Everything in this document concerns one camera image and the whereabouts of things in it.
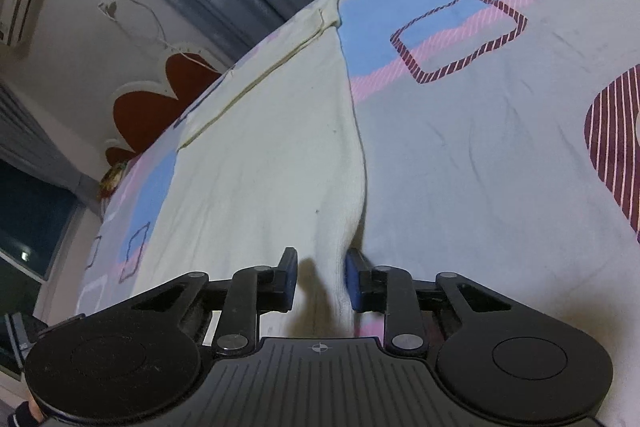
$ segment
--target metal screw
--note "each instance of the metal screw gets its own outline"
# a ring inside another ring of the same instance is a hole
[[[225,351],[235,351],[242,349],[249,341],[242,335],[223,335],[218,339],[218,345]]]
[[[412,335],[411,333],[396,335],[391,340],[391,343],[398,349],[405,349],[407,351],[411,349],[418,349],[419,347],[422,347],[422,344],[424,344],[418,335]]]

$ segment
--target window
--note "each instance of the window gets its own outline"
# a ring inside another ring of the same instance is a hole
[[[68,190],[0,160],[0,371],[20,378],[4,314],[33,313],[76,209]]]

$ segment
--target bed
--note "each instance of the bed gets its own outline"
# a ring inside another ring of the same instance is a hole
[[[77,311],[295,247],[296,304],[262,334],[363,334],[342,288],[355,245],[587,331],[615,367],[599,416],[633,425],[639,27],[640,0],[316,1],[132,168]]]

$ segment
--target white cloth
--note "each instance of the white cloth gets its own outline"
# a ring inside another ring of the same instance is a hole
[[[294,247],[293,311],[264,315],[262,334],[353,333],[342,260],[365,175],[338,24],[337,0],[316,1],[190,117],[134,293],[193,270],[229,279]]]

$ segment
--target person's hand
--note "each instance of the person's hand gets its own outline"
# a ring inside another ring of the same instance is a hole
[[[38,423],[44,422],[44,415],[36,401],[33,399],[33,396],[31,396],[31,393],[29,393],[29,412]]]

